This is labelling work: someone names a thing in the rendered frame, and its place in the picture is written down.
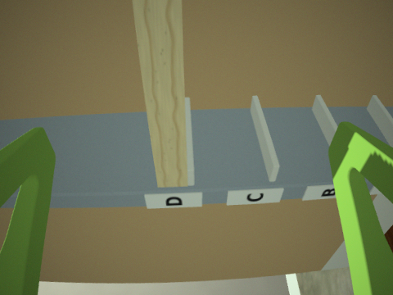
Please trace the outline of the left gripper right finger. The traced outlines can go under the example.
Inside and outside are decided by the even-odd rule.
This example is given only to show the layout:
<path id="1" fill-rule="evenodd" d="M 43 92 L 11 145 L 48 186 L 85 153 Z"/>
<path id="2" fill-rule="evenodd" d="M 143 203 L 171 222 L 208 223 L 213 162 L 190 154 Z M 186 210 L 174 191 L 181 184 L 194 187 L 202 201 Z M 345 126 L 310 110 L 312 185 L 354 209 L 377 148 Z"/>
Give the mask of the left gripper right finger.
<path id="1" fill-rule="evenodd" d="M 354 295 L 393 295 L 393 252 L 365 182 L 393 203 L 393 147 L 341 122 L 328 156 Z"/>

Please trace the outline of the light wooden shelf board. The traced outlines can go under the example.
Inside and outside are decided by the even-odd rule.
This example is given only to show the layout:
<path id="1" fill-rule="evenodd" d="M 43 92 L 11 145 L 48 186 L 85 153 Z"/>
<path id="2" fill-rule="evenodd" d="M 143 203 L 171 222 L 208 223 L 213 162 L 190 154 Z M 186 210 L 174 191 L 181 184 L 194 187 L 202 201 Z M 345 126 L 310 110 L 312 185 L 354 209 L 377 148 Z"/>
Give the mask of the light wooden shelf board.
<path id="1" fill-rule="evenodd" d="M 182 0 L 132 0 L 158 188 L 187 186 Z"/>

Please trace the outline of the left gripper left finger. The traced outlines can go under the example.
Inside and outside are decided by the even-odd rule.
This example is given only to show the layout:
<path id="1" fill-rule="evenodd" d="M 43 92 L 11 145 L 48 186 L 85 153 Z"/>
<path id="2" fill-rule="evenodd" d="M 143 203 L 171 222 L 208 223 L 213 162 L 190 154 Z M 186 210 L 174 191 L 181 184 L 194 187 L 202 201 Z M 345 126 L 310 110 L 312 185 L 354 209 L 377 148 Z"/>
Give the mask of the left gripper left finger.
<path id="1" fill-rule="evenodd" d="M 0 251 L 0 295 L 38 295 L 55 163 L 42 127 L 0 150 L 0 207 L 20 187 Z"/>

